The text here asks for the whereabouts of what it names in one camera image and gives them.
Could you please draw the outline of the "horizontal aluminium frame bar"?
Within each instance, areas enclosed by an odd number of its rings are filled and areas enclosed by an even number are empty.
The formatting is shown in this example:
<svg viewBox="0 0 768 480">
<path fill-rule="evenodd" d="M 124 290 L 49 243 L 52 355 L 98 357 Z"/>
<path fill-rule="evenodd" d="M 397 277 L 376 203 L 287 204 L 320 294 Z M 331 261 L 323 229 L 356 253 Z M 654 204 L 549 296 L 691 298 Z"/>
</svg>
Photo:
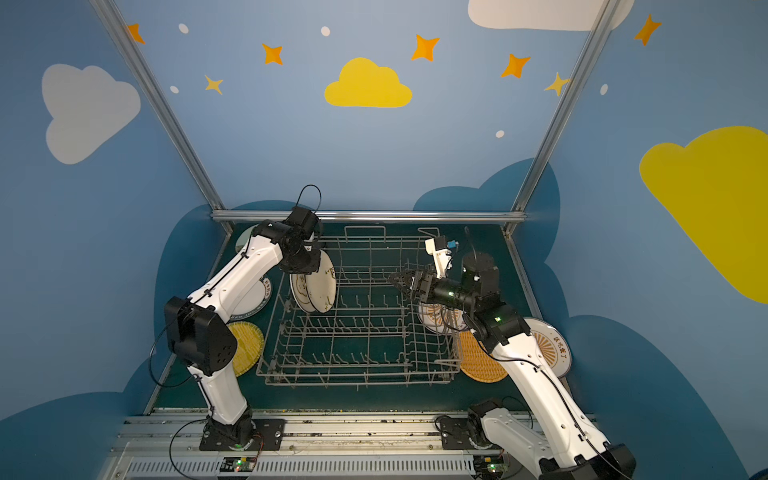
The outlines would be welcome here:
<svg viewBox="0 0 768 480">
<path fill-rule="evenodd" d="M 266 219 L 287 218 L 289 210 L 214 210 L 211 217 L 217 222 L 247 223 Z M 522 223 L 524 212 L 509 211 L 318 211 L 323 222 L 341 223 Z"/>
</svg>

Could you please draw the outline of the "pale green floral plate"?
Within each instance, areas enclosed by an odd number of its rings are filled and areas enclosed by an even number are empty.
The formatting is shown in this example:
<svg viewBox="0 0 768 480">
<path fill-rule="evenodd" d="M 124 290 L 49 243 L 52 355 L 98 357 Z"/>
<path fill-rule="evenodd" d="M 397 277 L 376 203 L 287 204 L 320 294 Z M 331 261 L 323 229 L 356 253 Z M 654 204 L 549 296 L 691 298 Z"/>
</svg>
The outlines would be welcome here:
<svg viewBox="0 0 768 480">
<path fill-rule="evenodd" d="M 254 228 L 255 228 L 255 226 L 250 226 L 250 227 L 246 228 L 239 235 L 239 237 L 235 241 L 235 252 L 236 253 L 240 252 L 246 246 L 246 244 L 249 242 L 249 240 L 250 240 L 250 238 L 252 236 L 252 231 L 253 231 Z"/>
</svg>

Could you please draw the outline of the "aluminium rail base frame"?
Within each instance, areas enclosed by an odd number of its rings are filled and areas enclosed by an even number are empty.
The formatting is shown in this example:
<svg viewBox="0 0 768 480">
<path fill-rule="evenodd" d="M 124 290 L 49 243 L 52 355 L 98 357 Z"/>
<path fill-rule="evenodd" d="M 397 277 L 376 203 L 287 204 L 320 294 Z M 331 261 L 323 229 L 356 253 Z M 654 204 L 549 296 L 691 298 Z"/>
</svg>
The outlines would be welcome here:
<svg viewBox="0 0 768 480">
<path fill-rule="evenodd" d="M 536 419 L 512 416 L 539 431 Z M 462 412 L 259 412 L 283 419 L 277 451 L 200 451 L 201 412 L 170 409 L 129 417 L 99 473 L 101 479 L 473 479 L 473 458 L 501 457 L 501 479 L 534 479 L 501 447 L 444 450 L 435 421 Z M 220 473 L 224 457 L 256 457 L 250 473 Z"/>
</svg>

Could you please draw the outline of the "white plate black emblem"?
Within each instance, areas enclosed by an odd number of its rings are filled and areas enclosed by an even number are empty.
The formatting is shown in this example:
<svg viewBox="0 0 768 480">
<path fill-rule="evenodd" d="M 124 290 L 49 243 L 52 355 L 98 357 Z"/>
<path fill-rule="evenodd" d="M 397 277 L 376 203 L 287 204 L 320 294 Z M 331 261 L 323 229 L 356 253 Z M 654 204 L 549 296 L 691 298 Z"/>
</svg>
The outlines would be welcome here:
<svg viewBox="0 0 768 480">
<path fill-rule="evenodd" d="M 306 313 L 312 313 L 315 312 L 315 308 L 311 303 L 311 300 L 308 295 L 308 289 L 306 284 L 306 275 L 305 274 L 291 274 L 290 275 L 290 286 L 291 291 L 294 300 L 296 301 L 299 308 L 306 312 Z"/>
</svg>

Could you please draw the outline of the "diagonal aluminium post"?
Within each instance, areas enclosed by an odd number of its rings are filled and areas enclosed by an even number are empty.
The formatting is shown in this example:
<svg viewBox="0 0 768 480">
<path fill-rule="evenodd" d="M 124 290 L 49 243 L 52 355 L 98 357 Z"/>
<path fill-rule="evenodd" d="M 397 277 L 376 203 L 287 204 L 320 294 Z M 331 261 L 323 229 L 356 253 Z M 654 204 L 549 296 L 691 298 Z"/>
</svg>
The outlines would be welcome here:
<svg viewBox="0 0 768 480">
<path fill-rule="evenodd" d="M 116 2 L 91 0 L 90 4 L 129 70 L 141 87 L 141 90 L 209 207 L 213 212 L 224 210 L 225 205 L 220 195 L 216 191 L 203 163 L 172 111 L 171 105 L 164 94 L 164 90 L 161 88 L 147 60 L 141 53 L 138 43 L 129 33 L 128 25 L 125 23 Z"/>
<path fill-rule="evenodd" d="M 565 86 L 565 92 L 560 96 L 542 143 L 515 197 L 511 212 L 520 216 L 521 220 L 510 221 L 504 225 L 503 232 L 507 240 L 512 239 L 517 225 L 525 221 L 526 208 L 556 150 L 580 94 L 599 60 L 613 30 L 613 22 L 618 17 L 621 5 L 622 1 L 619 0 L 604 1 L 598 11 L 595 23 L 571 72 L 570 82 Z"/>
</svg>

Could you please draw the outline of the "white plate green text rim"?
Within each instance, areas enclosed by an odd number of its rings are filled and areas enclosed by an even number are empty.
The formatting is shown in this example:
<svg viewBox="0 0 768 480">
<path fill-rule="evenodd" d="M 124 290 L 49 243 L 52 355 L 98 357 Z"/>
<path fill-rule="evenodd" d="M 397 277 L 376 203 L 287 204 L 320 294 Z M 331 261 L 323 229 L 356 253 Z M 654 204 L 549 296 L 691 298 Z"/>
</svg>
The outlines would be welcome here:
<svg viewBox="0 0 768 480">
<path fill-rule="evenodd" d="M 256 315 L 267 305 L 271 296 L 272 283 L 267 277 L 264 277 L 257 282 L 233 308 L 230 320 L 239 321 Z"/>
</svg>

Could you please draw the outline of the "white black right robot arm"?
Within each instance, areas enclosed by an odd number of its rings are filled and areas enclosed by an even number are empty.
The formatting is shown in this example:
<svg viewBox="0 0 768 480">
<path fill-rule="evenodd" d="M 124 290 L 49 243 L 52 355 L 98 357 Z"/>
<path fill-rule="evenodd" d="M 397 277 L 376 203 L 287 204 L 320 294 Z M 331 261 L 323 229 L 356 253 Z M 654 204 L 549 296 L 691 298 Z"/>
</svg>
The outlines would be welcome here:
<svg viewBox="0 0 768 480">
<path fill-rule="evenodd" d="M 460 280 L 435 268 L 402 270 L 390 282 L 412 300 L 444 305 L 464 314 L 481 350 L 513 380 L 541 429 L 516 420 L 501 403 L 471 408 L 475 438 L 501 447 L 539 479 L 629 479 L 636 460 L 587 418 L 542 357 L 530 327 L 501 296 L 500 272 L 486 253 L 462 260 Z"/>
</svg>

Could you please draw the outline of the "right green circuit board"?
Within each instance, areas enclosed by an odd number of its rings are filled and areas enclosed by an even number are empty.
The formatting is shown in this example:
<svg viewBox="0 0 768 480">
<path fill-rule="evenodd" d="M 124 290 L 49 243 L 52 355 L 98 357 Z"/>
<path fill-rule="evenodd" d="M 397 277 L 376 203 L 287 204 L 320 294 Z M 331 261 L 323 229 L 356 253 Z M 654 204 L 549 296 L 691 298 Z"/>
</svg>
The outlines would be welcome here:
<svg viewBox="0 0 768 480">
<path fill-rule="evenodd" d="M 500 479 L 508 467 L 501 457 L 476 456 L 473 458 L 473 479 Z"/>
</svg>

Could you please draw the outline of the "left diagonal aluminium post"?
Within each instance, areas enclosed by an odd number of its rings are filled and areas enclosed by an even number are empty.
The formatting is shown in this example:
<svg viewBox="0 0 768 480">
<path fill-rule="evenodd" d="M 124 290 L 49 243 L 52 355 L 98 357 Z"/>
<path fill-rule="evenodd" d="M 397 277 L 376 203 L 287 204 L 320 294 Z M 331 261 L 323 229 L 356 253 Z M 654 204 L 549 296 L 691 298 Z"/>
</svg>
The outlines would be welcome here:
<svg viewBox="0 0 768 480">
<path fill-rule="evenodd" d="M 213 212 L 224 210 L 225 205 L 220 195 L 216 191 L 203 163 L 172 111 L 171 105 L 164 94 L 164 90 L 161 88 L 147 60 L 141 53 L 138 43 L 129 33 L 128 25 L 125 23 L 116 2 L 91 0 L 90 4 L 129 70 L 141 87 L 141 90 L 209 207 Z"/>
</svg>

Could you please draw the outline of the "right diagonal aluminium post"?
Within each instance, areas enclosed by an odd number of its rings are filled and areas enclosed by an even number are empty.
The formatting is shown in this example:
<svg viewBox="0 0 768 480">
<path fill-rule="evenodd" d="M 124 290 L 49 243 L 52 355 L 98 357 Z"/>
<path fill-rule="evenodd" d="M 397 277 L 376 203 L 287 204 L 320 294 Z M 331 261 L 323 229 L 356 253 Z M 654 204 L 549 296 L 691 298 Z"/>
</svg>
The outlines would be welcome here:
<svg viewBox="0 0 768 480">
<path fill-rule="evenodd" d="M 520 216 L 521 220 L 510 221 L 504 225 L 503 232 L 507 240 L 512 239 L 517 225 L 525 221 L 526 208 L 556 150 L 580 94 L 599 60 L 613 30 L 613 22 L 618 17 L 621 5 L 622 1 L 619 0 L 604 1 L 598 11 L 595 23 L 571 72 L 570 82 L 565 86 L 565 92 L 560 96 L 542 143 L 515 197 L 511 212 Z"/>
</svg>

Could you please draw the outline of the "orange woven plate right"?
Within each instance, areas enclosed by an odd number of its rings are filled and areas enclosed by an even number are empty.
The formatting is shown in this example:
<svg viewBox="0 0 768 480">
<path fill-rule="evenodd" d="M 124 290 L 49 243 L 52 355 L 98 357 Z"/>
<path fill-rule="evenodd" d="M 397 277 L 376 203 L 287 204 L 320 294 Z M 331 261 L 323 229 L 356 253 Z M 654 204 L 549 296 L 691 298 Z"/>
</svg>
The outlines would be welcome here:
<svg viewBox="0 0 768 480">
<path fill-rule="evenodd" d="M 465 331 L 459 334 L 459 351 L 460 370 L 469 378 L 491 384 L 508 377 L 504 368 L 483 352 L 471 332 Z"/>
</svg>

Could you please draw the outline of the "cream plate floral rim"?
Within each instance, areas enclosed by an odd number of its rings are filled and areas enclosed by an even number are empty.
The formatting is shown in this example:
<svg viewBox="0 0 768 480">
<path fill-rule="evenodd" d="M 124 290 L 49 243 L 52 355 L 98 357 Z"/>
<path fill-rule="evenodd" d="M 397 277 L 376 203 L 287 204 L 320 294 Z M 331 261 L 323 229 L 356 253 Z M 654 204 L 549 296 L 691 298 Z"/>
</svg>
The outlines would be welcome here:
<svg viewBox="0 0 768 480">
<path fill-rule="evenodd" d="M 320 251 L 320 265 L 317 272 L 305 275 L 307 299 L 316 312 L 327 313 L 336 299 L 337 281 L 335 267 L 330 256 Z"/>
</svg>

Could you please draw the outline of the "white orange sunburst plate right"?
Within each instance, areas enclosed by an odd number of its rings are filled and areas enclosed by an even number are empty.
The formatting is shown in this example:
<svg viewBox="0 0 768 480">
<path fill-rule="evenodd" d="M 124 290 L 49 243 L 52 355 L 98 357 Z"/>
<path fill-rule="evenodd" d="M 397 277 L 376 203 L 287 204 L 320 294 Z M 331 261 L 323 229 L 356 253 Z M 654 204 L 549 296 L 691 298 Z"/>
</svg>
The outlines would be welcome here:
<svg viewBox="0 0 768 480">
<path fill-rule="evenodd" d="M 543 358 L 558 378 L 564 378 L 572 366 L 571 350 L 565 337 L 549 323 L 525 317 L 531 334 L 535 337 Z"/>
</svg>

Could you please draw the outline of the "left green circuit board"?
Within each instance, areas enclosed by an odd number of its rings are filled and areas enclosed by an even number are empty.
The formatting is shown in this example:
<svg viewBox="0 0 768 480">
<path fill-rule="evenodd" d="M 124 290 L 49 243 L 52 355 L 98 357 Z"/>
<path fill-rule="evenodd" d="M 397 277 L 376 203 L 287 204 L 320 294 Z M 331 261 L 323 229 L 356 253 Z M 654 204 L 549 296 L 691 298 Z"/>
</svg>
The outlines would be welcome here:
<svg viewBox="0 0 768 480">
<path fill-rule="evenodd" d="M 220 473 L 250 473 L 257 464 L 256 457 L 224 457 L 221 461 Z"/>
</svg>

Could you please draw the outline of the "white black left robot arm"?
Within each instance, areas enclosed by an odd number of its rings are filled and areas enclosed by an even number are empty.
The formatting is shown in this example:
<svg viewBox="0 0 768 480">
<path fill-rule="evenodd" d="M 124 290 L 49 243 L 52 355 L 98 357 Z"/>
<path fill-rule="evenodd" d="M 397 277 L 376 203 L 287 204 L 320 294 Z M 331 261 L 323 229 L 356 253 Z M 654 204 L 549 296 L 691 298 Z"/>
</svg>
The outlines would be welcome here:
<svg viewBox="0 0 768 480">
<path fill-rule="evenodd" d="M 227 323 L 241 303 L 263 294 L 263 277 L 275 266 L 294 274 L 315 273 L 320 251 L 305 247 L 319 218 L 295 206 L 282 221 L 264 220 L 245 245 L 205 285 L 185 298 L 173 297 L 164 307 L 168 348 L 186 366 L 209 407 L 209 424 L 250 429 L 248 403 L 232 365 L 237 340 Z"/>
</svg>

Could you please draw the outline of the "green circuit board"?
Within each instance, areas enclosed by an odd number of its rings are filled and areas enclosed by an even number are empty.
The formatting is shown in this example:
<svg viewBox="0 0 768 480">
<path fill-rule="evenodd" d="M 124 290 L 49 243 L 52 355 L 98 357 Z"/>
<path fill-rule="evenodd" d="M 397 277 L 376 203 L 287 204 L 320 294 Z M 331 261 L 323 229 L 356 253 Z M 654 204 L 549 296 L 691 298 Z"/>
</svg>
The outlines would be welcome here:
<svg viewBox="0 0 768 480">
<path fill-rule="evenodd" d="M 508 467 L 501 457 L 476 456 L 473 458 L 473 479 L 500 479 Z"/>
<path fill-rule="evenodd" d="M 257 464 L 256 457 L 224 457 L 221 461 L 220 473 L 250 473 Z"/>
</svg>

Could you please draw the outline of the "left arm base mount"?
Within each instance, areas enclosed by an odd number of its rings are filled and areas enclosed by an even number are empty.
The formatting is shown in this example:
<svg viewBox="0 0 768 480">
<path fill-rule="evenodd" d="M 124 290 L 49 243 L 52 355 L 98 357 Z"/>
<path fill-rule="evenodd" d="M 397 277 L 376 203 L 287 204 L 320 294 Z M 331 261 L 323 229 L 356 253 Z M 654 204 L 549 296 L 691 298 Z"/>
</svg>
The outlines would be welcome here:
<svg viewBox="0 0 768 480">
<path fill-rule="evenodd" d="M 241 419 L 233 425 L 208 420 L 200 451 L 277 451 L 285 428 L 283 419 Z"/>
</svg>

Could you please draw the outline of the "yellow woven plate left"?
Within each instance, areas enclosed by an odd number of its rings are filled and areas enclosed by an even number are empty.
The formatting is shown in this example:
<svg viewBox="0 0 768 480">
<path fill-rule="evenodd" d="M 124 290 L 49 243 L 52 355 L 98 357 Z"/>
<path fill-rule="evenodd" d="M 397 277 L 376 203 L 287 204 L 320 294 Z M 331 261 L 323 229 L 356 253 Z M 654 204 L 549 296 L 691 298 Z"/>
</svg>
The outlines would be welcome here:
<svg viewBox="0 0 768 480">
<path fill-rule="evenodd" d="M 265 347 L 264 334 L 259 327 L 247 321 L 231 322 L 228 328 L 237 340 L 233 369 L 235 375 L 241 377 L 259 362 Z"/>
</svg>

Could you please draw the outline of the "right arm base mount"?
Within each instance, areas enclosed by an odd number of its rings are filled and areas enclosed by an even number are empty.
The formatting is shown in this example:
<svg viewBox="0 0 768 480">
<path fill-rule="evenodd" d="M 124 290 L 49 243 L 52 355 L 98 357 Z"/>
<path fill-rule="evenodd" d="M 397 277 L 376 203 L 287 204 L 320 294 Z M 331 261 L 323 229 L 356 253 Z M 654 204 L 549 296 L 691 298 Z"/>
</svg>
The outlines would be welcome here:
<svg viewBox="0 0 768 480">
<path fill-rule="evenodd" d="M 435 421 L 444 450 L 477 450 L 467 418 L 440 416 Z"/>
</svg>

